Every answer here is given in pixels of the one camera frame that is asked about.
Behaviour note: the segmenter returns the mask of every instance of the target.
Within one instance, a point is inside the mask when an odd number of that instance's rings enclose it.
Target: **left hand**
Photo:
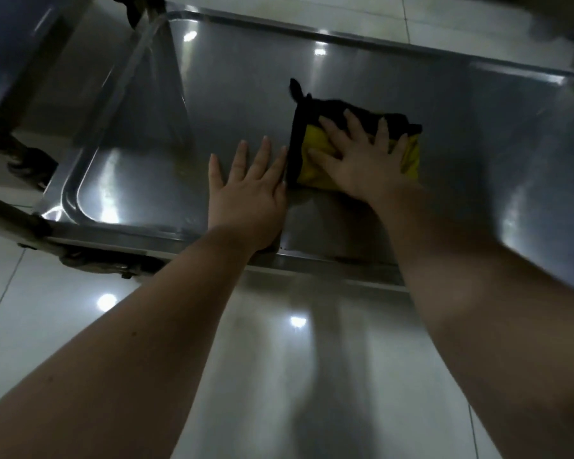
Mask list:
[[[226,228],[241,240],[250,254],[268,247],[283,228],[287,213],[285,184],[280,183],[287,147],[268,167],[272,144],[268,137],[261,142],[247,172],[248,144],[240,142],[232,162],[228,183],[223,184],[219,159],[209,161],[209,230]]]

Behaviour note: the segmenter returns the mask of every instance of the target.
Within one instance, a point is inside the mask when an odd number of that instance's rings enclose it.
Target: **finger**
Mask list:
[[[398,161],[398,164],[401,165],[401,161],[404,158],[404,153],[406,152],[406,148],[408,148],[408,134],[404,134],[398,140],[398,143],[395,145],[395,148],[391,155]]]
[[[382,117],[378,121],[378,131],[376,131],[376,138],[374,140],[374,147],[378,148],[383,153],[389,151],[389,127],[387,120]]]
[[[350,109],[344,110],[344,116],[346,117],[346,125],[349,128],[349,133],[351,134],[351,140],[358,143],[368,143],[368,135],[366,134],[362,123],[355,114],[351,112]]]
[[[323,130],[326,131],[327,136],[329,137],[330,141],[334,144],[334,146],[342,153],[346,154],[351,147],[351,139],[349,136],[341,131],[338,126],[327,117],[320,116],[319,123],[323,127]]]
[[[247,152],[248,143],[243,140],[238,144],[234,160],[232,161],[232,168],[230,170],[230,176],[228,177],[229,184],[240,182],[245,178],[245,171],[247,169]]]
[[[272,142],[268,137],[264,137],[261,141],[260,150],[255,155],[253,164],[247,172],[247,179],[259,180],[266,172],[268,161],[270,160],[270,153],[272,151]]]
[[[282,212],[287,210],[287,184],[282,182],[274,190],[274,200],[276,207]]]
[[[281,179],[283,171],[285,169],[285,164],[287,163],[287,147],[281,148],[281,153],[278,154],[276,160],[270,166],[270,169],[264,174],[262,180],[265,181],[271,189],[274,190],[276,184]]]
[[[324,171],[333,179],[340,167],[340,161],[336,158],[332,158],[327,153],[323,153],[315,148],[310,148],[308,150],[308,155],[313,160],[313,162],[322,167]]]
[[[221,169],[219,168],[219,158],[217,155],[210,155],[209,160],[209,190],[210,194],[218,192],[223,188]]]

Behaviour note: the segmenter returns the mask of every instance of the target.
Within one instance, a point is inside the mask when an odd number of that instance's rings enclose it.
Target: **yellow cloth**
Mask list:
[[[389,141],[390,152],[394,150],[396,140]],[[315,148],[330,156],[338,157],[338,150],[330,143],[327,134],[323,129],[314,125],[306,126],[306,134],[302,143],[302,169],[298,177],[298,184],[320,188],[321,190],[338,190],[340,189],[334,181],[319,166],[314,164],[308,157],[308,149]],[[419,178],[419,134],[408,138],[408,147],[400,166],[402,174],[413,180]]]

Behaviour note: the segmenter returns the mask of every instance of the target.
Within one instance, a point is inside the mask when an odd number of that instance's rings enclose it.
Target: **right hand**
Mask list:
[[[350,136],[330,119],[319,118],[330,141],[342,153],[342,160],[314,148],[308,150],[310,158],[327,172],[343,192],[372,204],[395,187],[418,185],[400,171],[401,160],[408,146],[408,135],[402,135],[394,151],[388,154],[389,129],[384,118],[378,122],[372,144],[355,114],[347,109],[344,116]]]

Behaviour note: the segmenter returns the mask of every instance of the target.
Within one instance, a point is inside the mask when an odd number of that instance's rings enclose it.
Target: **cleaning cloth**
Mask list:
[[[319,117],[325,116],[334,121],[340,129],[347,131],[345,109],[357,116],[370,138],[374,138],[378,121],[384,117],[389,127],[389,153],[393,151],[397,139],[405,133],[408,134],[408,146],[402,158],[401,171],[414,180],[419,178],[419,135],[423,131],[422,126],[409,123],[403,114],[371,113],[339,99],[313,99],[310,93],[304,96],[302,87],[295,79],[291,79],[290,92],[298,107],[293,118],[288,154],[286,179],[289,186],[304,185],[321,190],[339,190],[325,171],[310,160],[308,149],[315,148],[333,157],[341,157],[321,127]]]

